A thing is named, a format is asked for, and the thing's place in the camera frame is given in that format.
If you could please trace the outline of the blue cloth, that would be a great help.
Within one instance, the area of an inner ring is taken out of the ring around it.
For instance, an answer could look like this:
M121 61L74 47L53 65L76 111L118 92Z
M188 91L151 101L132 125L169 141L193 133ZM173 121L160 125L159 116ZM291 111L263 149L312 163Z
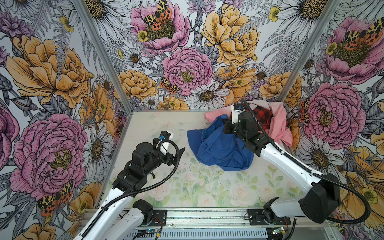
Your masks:
M243 171L251 166L254 153L234 134L224 133L224 121L228 119L221 115L206 129L187 131L188 143L200 163L217 165L224 171Z

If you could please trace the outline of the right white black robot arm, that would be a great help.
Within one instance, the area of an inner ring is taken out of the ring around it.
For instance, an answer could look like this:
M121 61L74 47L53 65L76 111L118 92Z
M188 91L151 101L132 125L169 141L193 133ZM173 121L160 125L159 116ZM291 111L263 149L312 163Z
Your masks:
M237 122L223 121L224 133L233 134L244 142L245 147L256 156L273 164L303 191L303 196L291 200L274 197L264 205L267 221L283 217L306 217L321 224L340 205L340 188L334 185L338 179L323 175L293 157L268 135L260 132L250 112L242 112Z

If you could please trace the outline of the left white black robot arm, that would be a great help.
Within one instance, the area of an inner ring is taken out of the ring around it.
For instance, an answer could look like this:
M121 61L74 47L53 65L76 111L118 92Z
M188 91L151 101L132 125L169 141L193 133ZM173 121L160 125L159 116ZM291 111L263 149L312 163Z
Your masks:
M105 201L75 236L76 240L121 240L153 218L153 206L136 195L166 183L176 172L185 151L173 142L171 131L162 131L151 143L136 146L132 159L117 175ZM147 186L148 176L161 165L172 166L172 171L158 183Z

